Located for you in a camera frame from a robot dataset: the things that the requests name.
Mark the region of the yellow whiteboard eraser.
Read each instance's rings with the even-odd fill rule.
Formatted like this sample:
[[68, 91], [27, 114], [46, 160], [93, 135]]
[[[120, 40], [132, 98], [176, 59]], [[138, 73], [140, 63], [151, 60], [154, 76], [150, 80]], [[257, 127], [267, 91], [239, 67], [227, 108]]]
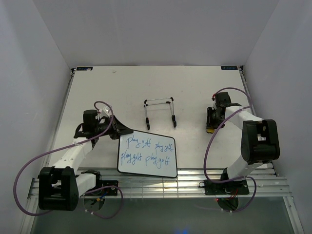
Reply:
[[213, 134], [215, 132], [215, 130], [214, 129], [207, 129], [206, 132], [209, 134]]

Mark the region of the small black-framed whiteboard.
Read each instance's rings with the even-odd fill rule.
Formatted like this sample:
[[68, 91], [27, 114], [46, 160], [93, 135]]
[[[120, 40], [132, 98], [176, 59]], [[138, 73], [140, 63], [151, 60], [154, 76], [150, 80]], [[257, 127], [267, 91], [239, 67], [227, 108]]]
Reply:
[[117, 170], [120, 173], [176, 178], [176, 159], [173, 137], [133, 131], [119, 139]]

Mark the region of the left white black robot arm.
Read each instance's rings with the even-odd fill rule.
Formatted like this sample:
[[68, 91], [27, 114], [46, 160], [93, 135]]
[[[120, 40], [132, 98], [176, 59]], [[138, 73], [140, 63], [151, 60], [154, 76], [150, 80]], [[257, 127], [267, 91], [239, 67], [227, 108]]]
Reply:
[[75, 130], [73, 147], [51, 167], [44, 167], [39, 173], [39, 208], [73, 211], [78, 199], [86, 192], [100, 194], [103, 190], [100, 172], [87, 170], [78, 174], [80, 164], [101, 136], [116, 140], [133, 132], [104, 110], [84, 111], [83, 122]]

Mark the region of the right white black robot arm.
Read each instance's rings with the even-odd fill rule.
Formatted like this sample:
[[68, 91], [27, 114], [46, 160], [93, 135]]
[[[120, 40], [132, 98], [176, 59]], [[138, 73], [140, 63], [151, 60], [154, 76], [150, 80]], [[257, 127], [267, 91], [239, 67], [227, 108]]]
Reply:
[[231, 194], [238, 188], [238, 181], [245, 180], [256, 168], [277, 160], [280, 156], [280, 146], [276, 121], [262, 119], [247, 111], [250, 106], [243, 107], [231, 101], [230, 95], [222, 90], [212, 96], [212, 107], [207, 108], [206, 132], [212, 134], [208, 143], [204, 170], [206, 170], [209, 149], [218, 131], [230, 121], [241, 130], [240, 156], [225, 169], [219, 181], [221, 190]]

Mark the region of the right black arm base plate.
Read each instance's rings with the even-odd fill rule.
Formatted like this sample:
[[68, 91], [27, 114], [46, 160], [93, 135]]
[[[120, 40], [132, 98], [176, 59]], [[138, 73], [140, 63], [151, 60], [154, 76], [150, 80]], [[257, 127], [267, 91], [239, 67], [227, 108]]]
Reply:
[[226, 183], [213, 183], [206, 179], [199, 182], [198, 186], [204, 189], [205, 195], [248, 195], [250, 193], [247, 181], [243, 178], [231, 179]]

